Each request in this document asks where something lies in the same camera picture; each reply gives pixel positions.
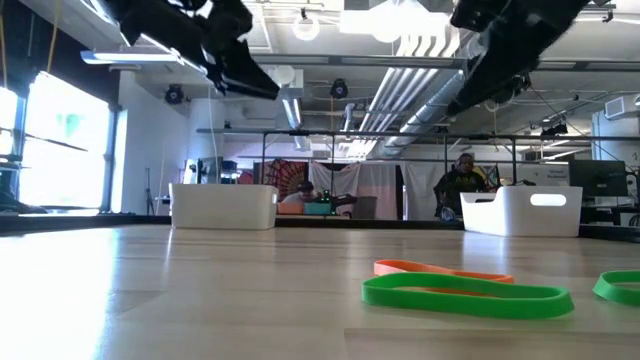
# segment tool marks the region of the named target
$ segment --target ceiling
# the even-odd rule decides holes
[[[45,19],[52,21],[54,1],[21,0]],[[116,50],[123,46],[117,29],[100,21],[90,10],[81,4],[81,0],[60,0],[62,21],[60,28],[78,41],[92,49]],[[272,1],[260,7],[250,4],[248,7],[254,14],[254,27],[247,40],[254,53],[288,53],[288,54],[336,54],[336,55],[393,55],[399,42],[382,43],[371,35],[348,35],[340,33],[336,25],[339,13],[343,9],[343,0],[286,0],[289,9],[278,7],[278,1]],[[625,16],[636,17],[640,14],[640,2],[619,0],[618,8]],[[314,12],[323,16],[320,32],[312,41],[298,39],[292,31],[292,24],[299,12],[297,8],[306,6],[323,9]],[[640,25],[611,22],[579,22],[561,40],[554,44],[544,58],[563,59],[618,59],[640,60],[640,36],[637,36]],[[326,115],[329,111],[342,110],[353,101],[370,101],[382,81],[385,68],[355,68],[307,66],[304,70],[305,92],[301,101],[302,110],[313,113],[324,121],[331,121]],[[139,77],[144,79],[148,88],[156,95],[162,95],[168,84],[184,84],[185,93],[190,97],[207,96],[207,82],[194,70],[178,64],[145,65]],[[331,101],[330,85],[336,78],[343,78],[349,86],[349,97]],[[421,102],[438,89],[444,80],[437,79],[422,94],[411,109],[415,110]],[[640,92],[640,74],[638,73],[563,73],[537,72],[532,74],[534,88],[540,95],[549,99],[555,110],[560,111],[569,106],[582,104],[594,96],[616,91]],[[578,101],[571,100],[575,95]],[[602,109],[603,102],[611,100],[614,95],[602,97],[598,102],[586,103],[572,114],[572,120],[579,128],[588,131],[590,114]],[[472,108],[459,115],[451,124],[451,131],[458,133],[488,132],[497,129],[499,133],[523,133],[531,131],[530,124],[540,124],[542,119],[553,114],[548,106],[540,101],[534,92],[527,92],[516,101],[492,113],[484,106]],[[264,106],[262,102],[245,99],[248,107]],[[393,128],[406,121],[409,115],[396,119]]]

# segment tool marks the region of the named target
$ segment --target white curtain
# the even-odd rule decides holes
[[[438,201],[433,188],[444,175],[443,165],[404,163],[401,169],[407,188],[407,220],[435,220]]]
[[[396,165],[362,165],[358,179],[358,196],[374,196],[377,198],[377,220],[397,220]]]
[[[350,194],[351,196],[357,196],[358,194],[358,177],[360,174],[360,163],[351,164],[346,166],[340,171],[333,172],[333,195]],[[318,163],[311,162],[309,166],[309,181],[313,184],[316,191],[330,190],[331,189],[331,170],[326,166]],[[338,214],[342,214],[345,211],[353,211],[353,205],[340,206],[336,209]]]

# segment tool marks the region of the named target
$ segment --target table surface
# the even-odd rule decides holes
[[[569,287],[499,320],[367,306],[376,259]],[[0,238],[0,359],[637,359],[640,309],[596,298],[636,244],[457,231],[131,226]]]

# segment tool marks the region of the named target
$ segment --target green rubber band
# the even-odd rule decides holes
[[[398,287],[455,289],[487,296]],[[569,290],[562,287],[514,285],[462,276],[411,272],[379,276],[363,282],[362,301],[376,306],[506,319],[552,318],[570,313],[574,308]]]
[[[640,289],[629,289],[615,283],[640,283],[640,270],[609,271],[600,275],[593,288],[596,295],[620,304],[640,306]]]

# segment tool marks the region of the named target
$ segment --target orange rubber band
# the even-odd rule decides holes
[[[497,281],[507,284],[513,284],[513,276],[504,274],[486,274],[486,273],[474,273],[460,270],[452,270],[443,268],[440,266],[421,264],[413,261],[405,260],[378,260],[373,265],[373,273],[377,276],[395,274],[399,272],[427,272],[436,274],[447,274],[464,276],[476,279],[484,279]]]

